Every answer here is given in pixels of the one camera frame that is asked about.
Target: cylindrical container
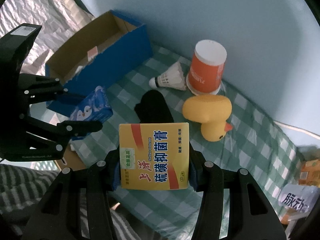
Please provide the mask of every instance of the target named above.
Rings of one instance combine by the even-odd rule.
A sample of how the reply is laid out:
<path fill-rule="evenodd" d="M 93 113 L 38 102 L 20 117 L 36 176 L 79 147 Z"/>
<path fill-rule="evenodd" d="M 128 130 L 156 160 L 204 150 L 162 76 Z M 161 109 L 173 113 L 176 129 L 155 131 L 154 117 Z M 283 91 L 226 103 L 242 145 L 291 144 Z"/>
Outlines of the cylindrical container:
<path fill-rule="evenodd" d="M 217 94 L 226 58 L 227 51 L 220 43 L 211 40 L 199 41 L 186 80 L 191 92 L 195 95 Z"/>
<path fill-rule="evenodd" d="M 288 206 L 305 213 L 312 210 L 319 195 L 320 188 L 316 186 L 287 184 L 282 189 L 278 202 L 281 206 Z"/>

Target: white cap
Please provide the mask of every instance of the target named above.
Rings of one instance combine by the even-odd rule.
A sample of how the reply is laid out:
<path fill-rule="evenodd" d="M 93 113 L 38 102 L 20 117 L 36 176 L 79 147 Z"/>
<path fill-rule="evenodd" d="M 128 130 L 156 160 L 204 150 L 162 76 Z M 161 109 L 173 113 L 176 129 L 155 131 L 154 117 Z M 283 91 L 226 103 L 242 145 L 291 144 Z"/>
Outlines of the white cap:
<path fill-rule="evenodd" d="M 196 57 L 209 66 L 218 66 L 227 59 L 226 49 L 218 42 L 212 40 L 202 40 L 196 44 Z"/>
<path fill-rule="evenodd" d="M 150 86 L 151 88 L 157 88 L 157 86 L 156 86 L 156 78 L 151 78 L 151 79 L 149 80 L 149 86 Z"/>

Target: duck beak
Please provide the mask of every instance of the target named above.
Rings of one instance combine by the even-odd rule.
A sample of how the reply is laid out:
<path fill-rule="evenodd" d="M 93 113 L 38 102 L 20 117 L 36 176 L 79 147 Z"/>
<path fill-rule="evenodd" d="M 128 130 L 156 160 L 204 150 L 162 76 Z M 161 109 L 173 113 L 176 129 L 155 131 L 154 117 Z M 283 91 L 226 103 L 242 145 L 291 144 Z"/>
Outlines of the duck beak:
<path fill-rule="evenodd" d="M 233 128 L 233 126 L 226 122 L 226 126 L 224 127 L 224 131 L 229 132 L 232 130 L 232 128 Z"/>

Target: rubber duck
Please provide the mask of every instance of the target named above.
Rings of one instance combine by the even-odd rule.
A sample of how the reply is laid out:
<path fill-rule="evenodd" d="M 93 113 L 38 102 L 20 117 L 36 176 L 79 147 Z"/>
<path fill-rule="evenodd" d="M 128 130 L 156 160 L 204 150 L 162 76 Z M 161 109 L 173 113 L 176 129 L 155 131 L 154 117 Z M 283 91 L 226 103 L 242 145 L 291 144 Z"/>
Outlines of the rubber duck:
<path fill-rule="evenodd" d="M 201 123 L 201 134 L 210 142 L 221 140 L 232 125 L 226 120 L 231 115 L 232 104 L 229 98 L 220 95 L 199 95 L 188 98 L 182 107 L 183 116 Z"/>

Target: wall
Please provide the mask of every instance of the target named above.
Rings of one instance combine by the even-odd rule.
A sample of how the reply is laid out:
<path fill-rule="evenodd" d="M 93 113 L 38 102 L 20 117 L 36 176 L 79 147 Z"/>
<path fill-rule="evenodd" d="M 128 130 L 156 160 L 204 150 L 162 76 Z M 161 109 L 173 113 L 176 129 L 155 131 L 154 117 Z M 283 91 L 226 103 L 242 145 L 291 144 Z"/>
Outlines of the wall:
<path fill-rule="evenodd" d="M 320 134 L 320 28 L 304 0 L 82 0 L 95 16 L 133 14 L 151 39 L 191 57 L 200 39 L 228 52 L 224 78 L 274 119 Z M 320 142 L 290 133 L 295 144 Z"/>

